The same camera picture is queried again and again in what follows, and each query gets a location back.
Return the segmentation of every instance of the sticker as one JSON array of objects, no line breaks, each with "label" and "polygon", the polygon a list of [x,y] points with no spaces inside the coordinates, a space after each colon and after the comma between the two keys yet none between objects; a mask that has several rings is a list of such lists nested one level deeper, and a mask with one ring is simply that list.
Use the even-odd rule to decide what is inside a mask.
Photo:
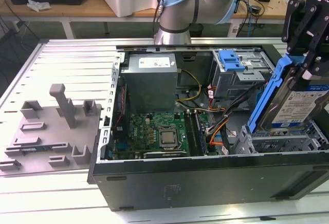
[{"label": "sticker", "polygon": [[139,68],[163,68],[170,67],[169,57],[149,57],[140,58],[138,62]]},{"label": "sticker", "polygon": [[214,99],[214,91],[213,90],[209,90],[208,95],[209,95],[210,99]]},{"label": "sticker", "polygon": [[236,137],[236,131],[228,132],[227,137],[228,138],[235,138]]},{"label": "sticker", "polygon": [[21,151],[36,151],[36,148],[22,148]]},{"label": "sticker", "polygon": [[302,123],[316,107],[315,101],[327,91],[293,91],[272,121],[280,127],[290,127],[292,123]]},{"label": "sticker", "polygon": [[241,61],[241,64],[244,66],[252,66],[252,63],[250,61]]},{"label": "sticker", "polygon": [[228,155],[228,150],[224,146],[222,147],[222,152],[224,153],[224,155]]}]

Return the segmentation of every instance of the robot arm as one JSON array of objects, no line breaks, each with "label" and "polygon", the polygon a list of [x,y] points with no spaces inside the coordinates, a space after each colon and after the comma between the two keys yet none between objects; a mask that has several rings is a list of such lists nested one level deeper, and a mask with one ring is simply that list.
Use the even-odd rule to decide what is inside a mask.
[{"label": "robot arm", "polygon": [[163,0],[155,44],[190,44],[189,25],[223,24],[230,20],[236,0]]}]

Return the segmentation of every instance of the hard drive label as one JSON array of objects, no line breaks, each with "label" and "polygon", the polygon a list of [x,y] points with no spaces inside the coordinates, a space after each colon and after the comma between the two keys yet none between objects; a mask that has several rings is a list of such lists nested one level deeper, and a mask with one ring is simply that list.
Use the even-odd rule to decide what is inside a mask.
[{"label": "hard drive label", "polygon": [[292,123],[298,125],[316,107],[315,101],[323,97],[327,91],[293,91],[273,119],[272,124],[281,124],[280,127],[289,127]]}]

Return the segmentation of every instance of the wooden table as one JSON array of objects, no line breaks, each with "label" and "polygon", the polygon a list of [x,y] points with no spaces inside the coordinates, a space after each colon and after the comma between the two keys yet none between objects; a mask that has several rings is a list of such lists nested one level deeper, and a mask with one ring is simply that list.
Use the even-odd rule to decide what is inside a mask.
[{"label": "wooden table", "polygon": [[[113,10],[104,0],[85,0],[80,6],[52,5],[52,9],[35,12],[26,5],[13,5],[7,0],[12,10],[24,21],[56,21],[61,22],[68,39],[75,38],[71,22],[104,22],[108,32],[107,22],[151,22],[154,9],[143,10],[127,17],[116,17]],[[271,0],[263,3],[265,13],[258,20],[263,24],[282,24],[286,14],[287,4],[284,0]],[[18,18],[8,9],[4,0],[0,0],[0,15],[5,21],[18,21]],[[240,3],[237,13],[231,19],[229,37],[236,37],[240,24],[247,15],[247,8]]]}]

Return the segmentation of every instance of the blue drive bracket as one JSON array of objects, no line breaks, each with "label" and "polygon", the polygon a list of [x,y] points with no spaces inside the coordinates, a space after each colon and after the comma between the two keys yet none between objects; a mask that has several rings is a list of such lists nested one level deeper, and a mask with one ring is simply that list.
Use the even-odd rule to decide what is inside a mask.
[{"label": "blue drive bracket", "polygon": [[281,84],[283,83],[283,71],[289,66],[297,66],[302,64],[304,60],[304,56],[290,56],[287,54],[283,58],[279,59],[277,66],[274,70],[274,74],[272,75],[269,83],[267,84],[264,90],[264,93],[262,94],[262,97],[260,98],[259,102],[257,103],[255,109],[253,110],[249,118],[248,127],[251,133],[254,133],[257,127],[257,122],[259,121],[261,113],[265,108],[266,104],[271,99],[276,89],[280,88]]},{"label": "blue drive bracket", "polygon": [[218,56],[224,65],[225,71],[244,71],[246,69],[232,50],[220,50]]}]

